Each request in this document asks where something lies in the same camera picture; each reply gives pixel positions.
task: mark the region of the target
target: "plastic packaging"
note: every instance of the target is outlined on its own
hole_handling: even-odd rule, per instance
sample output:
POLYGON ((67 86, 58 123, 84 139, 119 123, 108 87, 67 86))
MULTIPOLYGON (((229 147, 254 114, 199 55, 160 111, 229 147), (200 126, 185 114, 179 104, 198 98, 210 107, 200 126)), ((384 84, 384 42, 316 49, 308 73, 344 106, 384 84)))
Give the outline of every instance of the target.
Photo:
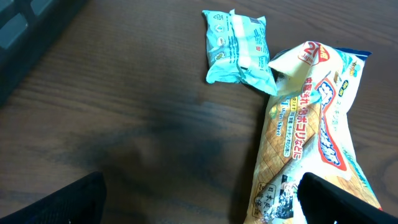
POLYGON ((278 96, 267 105, 245 223, 306 223, 297 200, 306 172, 380 208, 356 162, 346 115, 368 55, 306 42, 269 63, 281 73, 278 96))
POLYGON ((276 84, 268 67, 266 18, 253 19, 229 13, 203 11, 206 16, 208 83, 246 83, 270 95, 276 84))

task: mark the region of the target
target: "white and orange package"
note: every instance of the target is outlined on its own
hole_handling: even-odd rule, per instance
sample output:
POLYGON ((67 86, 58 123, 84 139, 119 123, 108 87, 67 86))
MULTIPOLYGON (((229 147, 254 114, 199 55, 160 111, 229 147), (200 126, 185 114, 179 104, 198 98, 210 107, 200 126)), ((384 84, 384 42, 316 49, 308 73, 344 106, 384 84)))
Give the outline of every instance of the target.
POLYGON ((369 52, 306 42, 269 66, 280 75, 269 99, 244 223, 306 223, 297 186, 312 172, 376 208, 356 162, 347 112, 369 52))

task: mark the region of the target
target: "wood grain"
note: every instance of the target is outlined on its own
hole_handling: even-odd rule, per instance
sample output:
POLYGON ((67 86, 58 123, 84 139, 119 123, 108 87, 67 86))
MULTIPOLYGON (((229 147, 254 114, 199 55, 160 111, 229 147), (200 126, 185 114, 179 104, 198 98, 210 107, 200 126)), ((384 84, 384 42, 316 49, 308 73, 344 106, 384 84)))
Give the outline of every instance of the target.
POLYGON ((0 217, 102 170, 103 223, 242 223, 268 96, 205 83, 201 10, 266 16, 272 55, 370 50, 348 113, 358 163, 398 216, 394 0, 91 0, 0 109, 0 217))

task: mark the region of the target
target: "wooden table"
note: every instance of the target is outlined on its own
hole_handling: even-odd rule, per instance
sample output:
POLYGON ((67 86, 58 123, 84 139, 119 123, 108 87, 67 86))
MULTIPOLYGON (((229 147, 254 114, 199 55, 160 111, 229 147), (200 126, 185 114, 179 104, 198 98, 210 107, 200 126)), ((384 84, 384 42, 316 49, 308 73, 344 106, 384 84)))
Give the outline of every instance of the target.
POLYGON ((102 170, 103 223, 242 223, 264 105, 205 83, 204 9, 267 18, 271 56, 370 50, 348 114, 359 164, 398 215, 394 0, 91 0, 0 109, 0 217, 102 170))

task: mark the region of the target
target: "small blue plastic package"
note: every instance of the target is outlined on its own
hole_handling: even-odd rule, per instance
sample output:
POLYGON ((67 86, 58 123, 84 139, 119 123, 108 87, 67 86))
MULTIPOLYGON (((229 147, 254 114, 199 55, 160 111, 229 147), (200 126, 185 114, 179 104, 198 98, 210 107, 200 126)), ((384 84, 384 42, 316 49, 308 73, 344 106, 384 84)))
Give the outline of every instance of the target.
POLYGON ((203 11, 207 19, 206 50, 210 69, 208 83, 252 85, 276 96, 277 88, 268 67, 266 18, 253 19, 218 11, 203 11))

